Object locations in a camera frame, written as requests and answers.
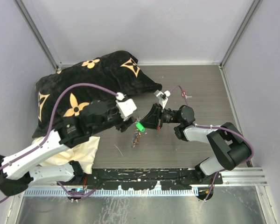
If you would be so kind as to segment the green key tag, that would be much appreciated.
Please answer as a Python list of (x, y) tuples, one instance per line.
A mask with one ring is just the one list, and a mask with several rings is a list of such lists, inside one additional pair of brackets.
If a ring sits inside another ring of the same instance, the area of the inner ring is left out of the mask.
[(145, 127), (140, 123), (140, 122), (136, 122), (136, 127), (140, 132), (144, 132), (145, 131)]

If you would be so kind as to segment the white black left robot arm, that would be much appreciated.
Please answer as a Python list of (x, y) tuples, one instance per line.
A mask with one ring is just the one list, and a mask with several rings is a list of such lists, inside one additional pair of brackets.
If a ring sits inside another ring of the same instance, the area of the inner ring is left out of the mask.
[(14, 196), (36, 184), (71, 182), (79, 185), (84, 172), (79, 162), (70, 161), (59, 166), (42, 167), (48, 158), (85, 143), (104, 130), (116, 127), (124, 132), (136, 119), (132, 99), (126, 101), (95, 101), (77, 117), (66, 117), (55, 129), (35, 144), (11, 156), (0, 155), (0, 191)]

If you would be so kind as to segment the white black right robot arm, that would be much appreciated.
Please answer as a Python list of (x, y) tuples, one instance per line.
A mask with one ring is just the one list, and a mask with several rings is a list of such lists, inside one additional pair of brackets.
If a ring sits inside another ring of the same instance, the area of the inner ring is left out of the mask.
[(203, 126), (195, 123), (194, 110), (182, 105), (178, 110), (163, 109), (153, 104), (149, 113), (140, 120), (145, 129), (159, 130), (163, 124), (176, 123), (174, 132), (179, 140), (209, 144), (214, 156), (195, 166), (196, 180), (207, 183), (213, 174), (233, 170), (254, 155), (251, 143), (230, 122), (221, 126)]

